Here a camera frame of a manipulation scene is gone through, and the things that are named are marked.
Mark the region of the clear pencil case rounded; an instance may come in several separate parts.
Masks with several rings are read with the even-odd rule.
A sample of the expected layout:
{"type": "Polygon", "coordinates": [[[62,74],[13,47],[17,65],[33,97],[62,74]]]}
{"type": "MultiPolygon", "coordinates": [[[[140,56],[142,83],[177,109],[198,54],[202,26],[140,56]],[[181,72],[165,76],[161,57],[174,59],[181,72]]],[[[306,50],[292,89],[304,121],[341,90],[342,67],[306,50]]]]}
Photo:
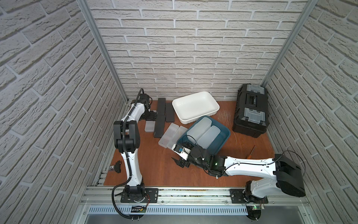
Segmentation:
{"type": "Polygon", "coordinates": [[[203,117],[187,131],[187,139],[192,143],[199,143],[199,138],[211,127],[211,125],[212,120],[208,117],[203,117]]]}
{"type": "Polygon", "coordinates": [[[217,126],[211,126],[197,141],[198,145],[204,149],[208,149],[221,130],[217,126]]]}

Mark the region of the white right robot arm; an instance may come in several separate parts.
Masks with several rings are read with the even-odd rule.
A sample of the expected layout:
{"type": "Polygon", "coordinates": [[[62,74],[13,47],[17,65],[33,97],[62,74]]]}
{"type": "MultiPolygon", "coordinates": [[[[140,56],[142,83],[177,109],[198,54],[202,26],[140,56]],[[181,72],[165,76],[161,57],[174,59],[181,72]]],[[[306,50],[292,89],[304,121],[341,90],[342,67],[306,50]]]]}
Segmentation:
{"type": "Polygon", "coordinates": [[[258,177],[258,181],[248,181],[242,192],[250,203],[282,193],[293,197],[306,195],[301,167],[283,154],[268,159],[238,159],[212,155],[199,145],[186,148],[180,144],[174,145],[172,151],[181,157],[175,160],[177,165],[189,167],[193,164],[216,178],[234,175],[258,177]]]}

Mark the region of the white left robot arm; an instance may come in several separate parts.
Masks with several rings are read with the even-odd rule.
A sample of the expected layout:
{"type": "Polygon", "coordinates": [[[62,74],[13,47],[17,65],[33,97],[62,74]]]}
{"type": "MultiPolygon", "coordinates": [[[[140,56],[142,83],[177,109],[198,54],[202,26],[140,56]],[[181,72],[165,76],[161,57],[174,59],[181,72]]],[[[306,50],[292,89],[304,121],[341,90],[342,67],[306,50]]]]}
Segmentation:
{"type": "Polygon", "coordinates": [[[127,180],[120,184],[124,186],[124,195],[139,201],[146,197],[145,184],[139,168],[138,151],[140,133],[138,121],[142,116],[150,114],[150,104],[144,100],[133,101],[129,112],[113,124],[114,146],[124,160],[127,180]]]}

